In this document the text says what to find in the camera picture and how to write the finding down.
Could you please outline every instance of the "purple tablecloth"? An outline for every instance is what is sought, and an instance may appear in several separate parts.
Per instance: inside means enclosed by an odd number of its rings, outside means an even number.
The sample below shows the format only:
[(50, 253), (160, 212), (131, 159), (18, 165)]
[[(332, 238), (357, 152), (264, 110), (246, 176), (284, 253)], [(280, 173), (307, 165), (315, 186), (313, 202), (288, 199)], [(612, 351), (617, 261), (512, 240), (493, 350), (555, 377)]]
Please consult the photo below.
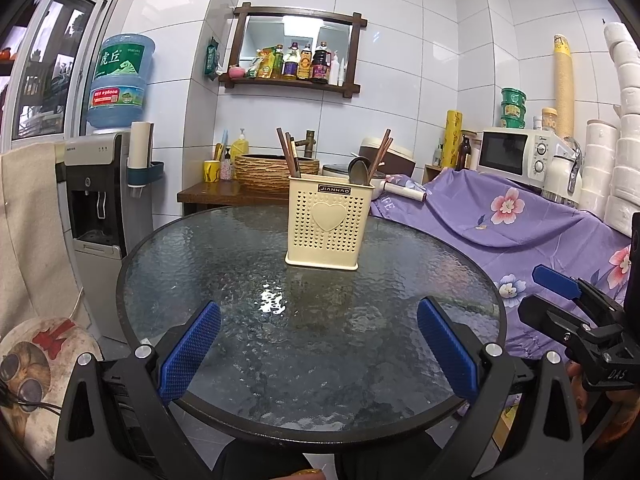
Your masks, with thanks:
[[(388, 180), (421, 187), (405, 176)], [(624, 299), (630, 239), (590, 213), (475, 171), (445, 170), (424, 189), (423, 203), (383, 194), (372, 202), (371, 212), (440, 238), (482, 267), (504, 301), (506, 348), (512, 355), (537, 358), (551, 349), (564, 355), (559, 344), (520, 321), (517, 309), (529, 294), (586, 319), (574, 303), (533, 282), (536, 265), (588, 280), (620, 303)]]

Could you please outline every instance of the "black pants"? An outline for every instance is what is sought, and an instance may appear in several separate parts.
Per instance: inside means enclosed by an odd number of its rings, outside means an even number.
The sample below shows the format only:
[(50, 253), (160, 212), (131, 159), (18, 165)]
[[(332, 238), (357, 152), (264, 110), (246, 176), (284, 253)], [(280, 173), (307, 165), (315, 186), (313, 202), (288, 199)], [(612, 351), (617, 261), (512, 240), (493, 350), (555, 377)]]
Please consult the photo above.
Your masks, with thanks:
[[(335, 455), (339, 480), (418, 480), (440, 448), (427, 433)], [(234, 440), (213, 468), (214, 480), (269, 480), (311, 465), (302, 453)]]

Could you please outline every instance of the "woven basin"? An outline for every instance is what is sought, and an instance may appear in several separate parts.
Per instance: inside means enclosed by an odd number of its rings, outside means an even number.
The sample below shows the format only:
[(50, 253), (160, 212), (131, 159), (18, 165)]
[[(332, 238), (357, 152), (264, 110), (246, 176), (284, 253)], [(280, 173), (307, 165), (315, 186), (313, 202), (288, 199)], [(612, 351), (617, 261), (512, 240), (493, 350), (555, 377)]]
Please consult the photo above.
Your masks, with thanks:
[[(317, 175), (320, 161), (315, 158), (300, 157), (300, 173)], [(236, 156), (236, 179), (249, 189), (266, 193), (286, 193), (289, 191), (289, 169), (284, 155), (241, 155)]]

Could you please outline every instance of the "green container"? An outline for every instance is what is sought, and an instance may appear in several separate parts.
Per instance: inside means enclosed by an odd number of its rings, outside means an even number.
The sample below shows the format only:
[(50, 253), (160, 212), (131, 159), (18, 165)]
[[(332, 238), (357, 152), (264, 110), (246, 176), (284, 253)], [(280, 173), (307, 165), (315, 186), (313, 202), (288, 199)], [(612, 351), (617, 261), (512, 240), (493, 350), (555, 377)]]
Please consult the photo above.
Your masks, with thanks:
[(501, 128), (519, 128), (524, 129), (524, 121), (518, 120), (514, 117), (502, 117), (500, 119)]
[(524, 115), (527, 113), (527, 109), (524, 106), (507, 102), (502, 103), (501, 106), (503, 117), (513, 117), (514, 119), (524, 121)]
[(505, 103), (511, 103), (524, 108), (524, 103), (527, 102), (527, 96), (524, 92), (516, 90), (515, 88), (503, 88), (502, 100)]

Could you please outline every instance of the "green water jug label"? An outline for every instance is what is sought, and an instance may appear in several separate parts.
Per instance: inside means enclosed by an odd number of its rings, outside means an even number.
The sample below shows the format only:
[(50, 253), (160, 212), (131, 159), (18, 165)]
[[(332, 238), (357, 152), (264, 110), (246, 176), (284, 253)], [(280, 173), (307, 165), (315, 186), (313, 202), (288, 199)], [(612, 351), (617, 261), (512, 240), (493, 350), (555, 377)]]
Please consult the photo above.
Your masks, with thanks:
[(119, 43), (102, 49), (94, 79), (103, 75), (139, 74), (144, 52), (145, 47), (135, 43)]
[(145, 99), (145, 91), (136, 86), (109, 86), (96, 88), (91, 92), (89, 108), (97, 108), (106, 105), (133, 105), (142, 106)]

